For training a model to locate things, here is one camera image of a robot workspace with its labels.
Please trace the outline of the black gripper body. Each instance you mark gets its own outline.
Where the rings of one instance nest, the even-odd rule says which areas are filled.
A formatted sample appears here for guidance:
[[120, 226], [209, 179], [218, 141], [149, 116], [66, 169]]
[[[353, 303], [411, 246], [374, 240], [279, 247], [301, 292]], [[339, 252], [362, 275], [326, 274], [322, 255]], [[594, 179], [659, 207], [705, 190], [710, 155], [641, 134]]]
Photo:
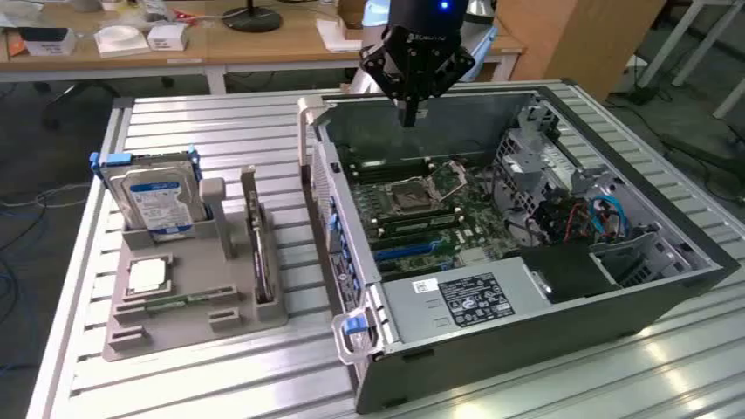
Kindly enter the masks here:
[[410, 56], [418, 49], [439, 49], [461, 45], [461, 27], [465, 20], [465, 1], [391, 1], [387, 26], [409, 31]]

